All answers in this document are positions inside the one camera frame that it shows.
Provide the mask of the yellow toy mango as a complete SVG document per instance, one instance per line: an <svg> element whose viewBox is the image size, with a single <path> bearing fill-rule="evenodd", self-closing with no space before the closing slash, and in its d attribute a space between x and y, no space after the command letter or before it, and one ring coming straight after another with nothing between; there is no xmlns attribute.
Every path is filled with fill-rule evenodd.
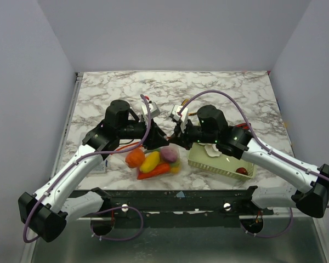
<svg viewBox="0 0 329 263"><path fill-rule="evenodd" d="M143 173L152 171L160 162L161 157L158 151L148 154L140 166L139 170Z"/></svg>

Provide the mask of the purple toy onion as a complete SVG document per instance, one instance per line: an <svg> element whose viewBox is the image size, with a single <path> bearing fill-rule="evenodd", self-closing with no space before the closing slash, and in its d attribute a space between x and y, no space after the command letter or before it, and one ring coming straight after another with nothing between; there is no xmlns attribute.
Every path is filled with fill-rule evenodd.
<svg viewBox="0 0 329 263"><path fill-rule="evenodd" d="M178 159L177 150L171 146L166 146L160 149L160 156L163 161L174 163Z"/></svg>

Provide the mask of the clear zip bag orange zipper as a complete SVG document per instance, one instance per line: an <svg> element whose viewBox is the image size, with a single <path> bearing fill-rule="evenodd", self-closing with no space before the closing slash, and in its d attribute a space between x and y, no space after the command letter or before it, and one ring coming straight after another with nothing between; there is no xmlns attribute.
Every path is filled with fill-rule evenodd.
<svg viewBox="0 0 329 263"><path fill-rule="evenodd" d="M154 150L147 150L142 145L134 150L136 142L121 144L117 151L127 152L116 154L106 161L106 169L118 171L122 175L146 180L161 175L174 175L181 171L181 158L176 146L163 146Z"/></svg>

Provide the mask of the yellow toy bell pepper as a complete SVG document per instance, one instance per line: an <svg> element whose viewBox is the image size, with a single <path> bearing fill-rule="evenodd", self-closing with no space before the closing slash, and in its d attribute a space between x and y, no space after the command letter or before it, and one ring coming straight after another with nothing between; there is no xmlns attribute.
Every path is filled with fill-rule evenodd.
<svg viewBox="0 0 329 263"><path fill-rule="evenodd" d="M169 172L172 174L176 174L180 171L181 171L181 161L180 161L180 159L177 159L174 163L170 164Z"/></svg>

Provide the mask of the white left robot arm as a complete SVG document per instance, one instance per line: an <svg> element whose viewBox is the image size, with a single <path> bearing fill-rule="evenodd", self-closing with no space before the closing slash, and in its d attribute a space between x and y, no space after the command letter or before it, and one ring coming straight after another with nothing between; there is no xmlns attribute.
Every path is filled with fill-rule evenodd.
<svg viewBox="0 0 329 263"><path fill-rule="evenodd" d="M70 195L79 183L111 154L125 153L118 150L123 139L137 139L149 150L167 146L165 133L158 127L154 117L160 111L155 102L142 97L142 115L137 116L128 102L114 100L106 108L104 119L86 133L73 157L45 185L33 194L23 193L18 199L20 219L24 223L23 240L32 230L46 242L55 240L66 224L88 214L105 216L111 204L101 189L90 190L86 194L72 198Z"/></svg>

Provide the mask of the orange toy fruit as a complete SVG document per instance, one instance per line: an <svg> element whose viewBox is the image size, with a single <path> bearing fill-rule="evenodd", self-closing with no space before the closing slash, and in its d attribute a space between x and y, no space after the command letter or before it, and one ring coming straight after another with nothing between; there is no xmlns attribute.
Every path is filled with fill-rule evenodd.
<svg viewBox="0 0 329 263"><path fill-rule="evenodd" d="M140 167L145 160L145 153L139 149L136 148L132 150L129 154L127 154L125 162L130 168L137 168Z"/></svg>

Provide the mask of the green perforated plastic basket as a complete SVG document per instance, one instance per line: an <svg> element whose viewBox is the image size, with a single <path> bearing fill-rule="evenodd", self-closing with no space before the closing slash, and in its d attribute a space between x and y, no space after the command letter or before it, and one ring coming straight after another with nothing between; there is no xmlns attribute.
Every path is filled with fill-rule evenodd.
<svg viewBox="0 0 329 263"><path fill-rule="evenodd" d="M206 170L211 173L224 175L233 179L247 181L255 178L256 166L251 162L221 154L219 157L209 157L203 143L194 143L188 153L188 165ZM248 170L248 176L236 173L236 169L244 167Z"/></svg>

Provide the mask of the orange toy carrot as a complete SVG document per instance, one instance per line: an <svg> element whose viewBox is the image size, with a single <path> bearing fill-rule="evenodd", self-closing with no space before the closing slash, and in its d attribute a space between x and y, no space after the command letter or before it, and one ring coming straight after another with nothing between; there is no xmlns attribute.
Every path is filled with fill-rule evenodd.
<svg viewBox="0 0 329 263"><path fill-rule="evenodd" d="M153 178L158 175L162 175L165 173L168 173L170 171L171 167L168 163L161 163L158 166L156 166L152 171L143 173L140 172L138 173L137 179L138 180L144 180L148 178Z"/></svg>

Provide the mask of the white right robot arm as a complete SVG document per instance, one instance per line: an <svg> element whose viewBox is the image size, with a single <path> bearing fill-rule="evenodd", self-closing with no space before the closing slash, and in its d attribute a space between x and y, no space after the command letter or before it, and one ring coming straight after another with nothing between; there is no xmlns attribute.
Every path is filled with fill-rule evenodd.
<svg viewBox="0 0 329 263"><path fill-rule="evenodd" d="M314 218L324 216L329 202L328 164L318 167L270 147L252 131L228 125L223 112L213 105L198 110L199 125L192 124L184 106L173 106L169 116L176 123L169 142L187 150L193 144L212 144L220 153L258 165L291 185L257 187L241 201L246 214L255 214L260 208L288 207Z"/></svg>

